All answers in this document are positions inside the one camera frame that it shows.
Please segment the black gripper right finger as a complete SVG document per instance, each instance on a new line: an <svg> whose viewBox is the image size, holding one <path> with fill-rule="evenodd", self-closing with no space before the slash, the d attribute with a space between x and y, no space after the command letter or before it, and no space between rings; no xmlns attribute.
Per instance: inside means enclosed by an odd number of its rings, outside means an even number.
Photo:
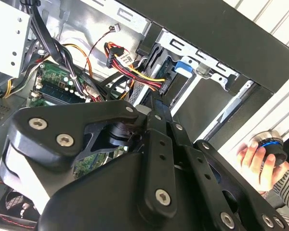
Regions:
<svg viewBox="0 0 289 231"><path fill-rule="evenodd" d="M288 231L285 219L206 141L168 124L177 213L170 231Z"/></svg>

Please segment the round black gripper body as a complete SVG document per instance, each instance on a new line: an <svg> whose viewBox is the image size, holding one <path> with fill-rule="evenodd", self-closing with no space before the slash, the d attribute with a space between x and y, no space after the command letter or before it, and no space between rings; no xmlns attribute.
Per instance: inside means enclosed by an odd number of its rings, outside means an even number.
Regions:
<svg viewBox="0 0 289 231"><path fill-rule="evenodd" d="M39 231L212 231L194 177L171 154L124 154L56 192Z"/></svg>

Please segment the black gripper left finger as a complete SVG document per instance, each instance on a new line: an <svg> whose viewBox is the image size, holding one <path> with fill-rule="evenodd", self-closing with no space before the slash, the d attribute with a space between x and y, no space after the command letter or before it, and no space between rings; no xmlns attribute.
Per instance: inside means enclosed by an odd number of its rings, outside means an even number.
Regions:
<svg viewBox="0 0 289 231"><path fill-rule="evenodd" d="M3 182L42 215L52 196L124 154L171 154L169 107L152 97L148 113L126 101L23 108L11 120L0 160Z"/></svg>

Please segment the person's hand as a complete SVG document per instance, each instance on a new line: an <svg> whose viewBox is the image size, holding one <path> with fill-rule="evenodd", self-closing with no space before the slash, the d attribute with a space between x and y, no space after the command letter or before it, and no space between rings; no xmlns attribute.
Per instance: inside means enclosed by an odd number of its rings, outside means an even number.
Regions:
<svg viewBox="0 0 289 231"><path fill-rule="evenodd" d="M251 141L237 154L237 164L242 177L261 195L273 189L273 186L289 170L289 163L275 166L276 157L269 154L266 158L265 148Z"/></svg>

